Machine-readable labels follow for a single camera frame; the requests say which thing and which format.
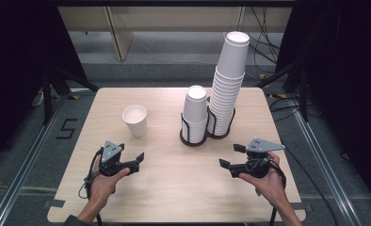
finger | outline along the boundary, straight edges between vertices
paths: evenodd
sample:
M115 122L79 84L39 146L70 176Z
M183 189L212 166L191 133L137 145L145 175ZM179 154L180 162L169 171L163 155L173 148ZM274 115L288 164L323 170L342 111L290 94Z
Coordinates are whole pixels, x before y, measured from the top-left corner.
M118 182L121 178L129 174L129 172L130 172L130 169L128 168L121 169L118 173L114 175L115 181Z
M101 155L98 154L97 158L95 159L95 162L94 162L94 167L93 169L97 169L98 167L100 167L100 159L101 159Z
M247 173L240 173L238 177L250 184L253 184L254 186L256 185L256 178L252 177L251 175Z
M273 161L280 165L280 158L276 154L274 154L273 152L268 152L268 156L270 156Z

paper cup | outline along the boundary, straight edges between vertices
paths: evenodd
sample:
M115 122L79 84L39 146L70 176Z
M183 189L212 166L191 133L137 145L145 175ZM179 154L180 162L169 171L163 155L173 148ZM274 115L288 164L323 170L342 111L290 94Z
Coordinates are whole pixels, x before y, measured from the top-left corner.
M206 89L192 86L185 97L183 117L191 123L201 123L207 118Z
M203 122L196 124L188 122L186 121L186 119L183 118L182 122L183 139L185 141L188 141L189 143L201 142L205 135L207 120L208 118L206 117L206 119Z
M141 105L130 105L121 114L133 136L143 137L147 134L147 110Z
M216 127L215 125L215 118L212 115L213 112L209 114L209 124L207 126L207 131L214 135L214 136L223 136L227 133L230 123L233 118L233 113L226 116L225 118L221 118L220 116L216 115Z
M218 72L226 77L238 78L244 74L250 37L242 32L227 34L218 59Z
M226 77L223 74L218 72L218 66L216 66L215 78L217 78L220 82L222 82L224 84L233 85L233 84L242 83L242 80L244 79L244 76L245 76L245 72L243 72L243 74L239 77Z

human hand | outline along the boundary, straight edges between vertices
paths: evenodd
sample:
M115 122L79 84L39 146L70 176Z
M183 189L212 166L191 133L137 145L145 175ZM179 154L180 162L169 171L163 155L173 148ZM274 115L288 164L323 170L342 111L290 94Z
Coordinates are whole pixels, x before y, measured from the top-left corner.
M268 156L275 162L271 164L277 165L275 167L280 165L280 158L276 154L268 153ZM255 186L256 194L263 195L279 211L285 225L302 225L286 197L282 178L275 169L270 168L264 178L256 178L247 173L240 173L238 177Z
M268 153L268 156L270 156L277 165L280 165L280 158L276 154ZM247 173L240 173L238 177L254 185L256 194L258 196L263 195L273 206L277 206L277 202L287 201L284 187L282 186L282 179L279 173L273 168L268 170L264 178L256 178Z
M95 161L95 169L98 169L100 165L100 158L101 156L98 156ZM104 176L103 174L97 175L91 182L89 202L77 218L91 223L95 217L97 217L98 213L106 206L110 194L115 191L116 183L121 178L128 175L129 172L130 169L125 168L111 177Z

metal rail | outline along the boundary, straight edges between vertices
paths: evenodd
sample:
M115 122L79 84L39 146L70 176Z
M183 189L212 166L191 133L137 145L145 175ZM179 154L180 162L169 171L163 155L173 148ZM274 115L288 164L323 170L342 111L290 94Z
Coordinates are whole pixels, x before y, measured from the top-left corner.
M13 204L15 203L19 193L21 192L24 181L27 179L29 172L32 170L33 165L36 162L37 157L39 156L40 150L44 145L45 140L47 139L47 135L49 134L51 127L54 124L56 115L65 103L66 99L67 96L58 97L51 119L40 129L38 137L33 143L33 146L27 154L26 159L22 163L20 169L18 170L18 173L8 187L3 200L0 201L0 225L4 225L4 222L6 221Z
M290 105L297 105L294 100L290 100ZM338 178L336 177L334 170L332 169L326 155L323 153L323 150L320 147L317 139L315 138L315 134L310 127L310 124L303 119L299 112L296 112L295 117L299 124L299 127L305 136L313 155L315 156L315 160L320 167L324 178L326 179L327 184L331 190L331 193L336 200L339 209L341 210L342 215L347 222L347 225L362 225L359 217L357 216L356 210L350 201L349 197L347 196L346 192L342 188Z

wrist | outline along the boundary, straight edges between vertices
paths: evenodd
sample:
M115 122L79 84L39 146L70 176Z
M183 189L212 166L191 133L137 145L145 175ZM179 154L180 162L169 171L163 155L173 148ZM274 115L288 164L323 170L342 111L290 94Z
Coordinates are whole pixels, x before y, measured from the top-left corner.
M102 208L103 207L101 207L98 202L89 201L77 218L86 223L91 223L100 213Z
M286 196L284 196L283 198L278 198L274 203L272 203L272 205L277 210L286 210L292 207Z
M275 206L277 211L279 212L280 216L282 217L282 221L285 225L292 225L292 226L299 226L302 225L297 214L295 213L294 208L292 207L289 201L286 202L279 202L277 206Z

